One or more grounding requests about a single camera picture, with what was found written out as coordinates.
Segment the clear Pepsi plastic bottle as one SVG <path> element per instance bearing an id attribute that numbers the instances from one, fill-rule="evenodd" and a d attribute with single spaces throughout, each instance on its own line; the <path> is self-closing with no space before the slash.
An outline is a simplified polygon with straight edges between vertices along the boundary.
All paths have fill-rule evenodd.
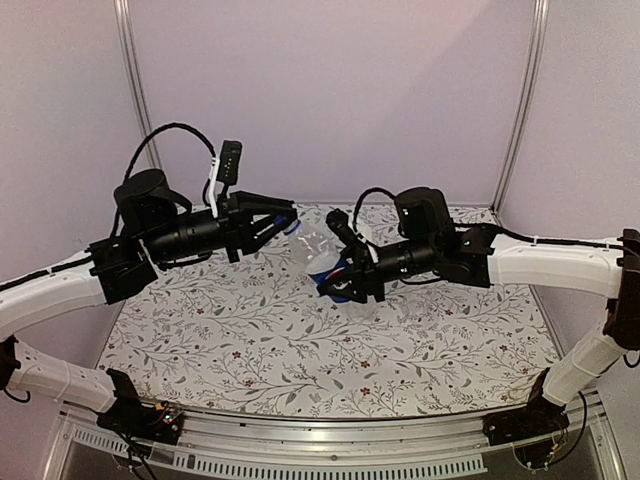
<path id="1" fill-rule="evenodd" d="M 318 227 L 301 221 L 300 227 L 285 238 L 294 261 L 317 286 L 331 271 L 339 268 L 340 254 L 337 247 L 329 235 Z M 331 297 L 330 299 L 340 313 L 350 320 L 365 322 L 378 316 L 373 304 L 336 303 Z"/>

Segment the blue bottle cap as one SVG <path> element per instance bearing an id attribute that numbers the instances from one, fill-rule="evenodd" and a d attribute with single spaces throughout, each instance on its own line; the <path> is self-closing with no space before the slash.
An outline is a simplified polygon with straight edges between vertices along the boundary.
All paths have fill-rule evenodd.
<path id="1" fill-rule="evenodd" d="M 299 219 L 288 219 L 285 216 L 279 215 L 275 218 L 274 225 L 280 228 L 283 235 L 289 236 L 300 227 L 301 221 Z"/>

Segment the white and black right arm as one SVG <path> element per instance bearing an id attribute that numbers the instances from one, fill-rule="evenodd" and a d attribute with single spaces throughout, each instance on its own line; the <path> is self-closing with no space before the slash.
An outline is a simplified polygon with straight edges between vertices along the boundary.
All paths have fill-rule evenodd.
<path id="1" fill-rule="evenodd" d="M 613 239 L 528 237 L 489 223 L 457 224 L 443 193 L 415 187 L 392 197 L 401 241 L 376 247 L 358 232 L 356 215 L 336 209 L 327 226 L 343 243 L 344 267 L 323 280 L 321 295 L 381 302 L 389 282 L 423 273 L 474 287 L 536 285 L 606 299 L 606 317 L 559 362 L 542 372 L 517 427 L 537 436 L 578 392 L 639 348 L 639 233 Z"/>

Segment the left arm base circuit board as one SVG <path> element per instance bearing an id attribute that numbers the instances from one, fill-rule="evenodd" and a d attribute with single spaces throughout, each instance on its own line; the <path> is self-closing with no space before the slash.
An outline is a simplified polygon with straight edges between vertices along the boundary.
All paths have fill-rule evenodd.
<path id="1" fill-rule="evenodd" d="M 168 401 L 144 404 L 129 378 L 109 368 L 106 374 L 114 384 L 115 402 L 97 414 L 97 426 L 122 434 L 167 445 L 177 445 L 184 425 L 184 410 Z"/>

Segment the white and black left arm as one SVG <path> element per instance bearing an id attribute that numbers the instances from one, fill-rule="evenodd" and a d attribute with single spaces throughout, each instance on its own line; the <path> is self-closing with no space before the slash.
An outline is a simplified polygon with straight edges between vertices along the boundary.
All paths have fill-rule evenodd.
<path id="1" fill-rule="evenodd" d="M 148 412 L 129 376 L 92 370 L 43 354 L 18 332 L 76 310 L 112 305 L 139 294 L 161 271 L 206 261 L 217 250 L 230 262 L 258 252 L 297 219 L 292 202 L 234 192 L 196 211 L 148 169 L 114 192 L 121 233 L 94 242 L 62 263 L 1 286 L 1 386 L 109 412 L 128 434 L 148 426 Z"/>

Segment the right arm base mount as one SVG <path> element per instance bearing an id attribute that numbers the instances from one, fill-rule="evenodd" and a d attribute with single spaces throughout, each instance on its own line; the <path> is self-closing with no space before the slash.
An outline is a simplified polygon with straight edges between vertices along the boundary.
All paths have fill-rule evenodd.
<path id="1" fill-rule="evenodd" d="M 530 440 L 554 432 L 563 433 L 569 426 L 565 406 L 556 405 L 543 397 L 543 384 L 548 373 L 549 368 L 538 375 L 523 407 L 483 417 L 482 432 L 491 446 Z M 522 466 L 537 470 L 548 467 L 559 448 L 559 440 L 547 438 L 516 447 L 515 457 Z"/>

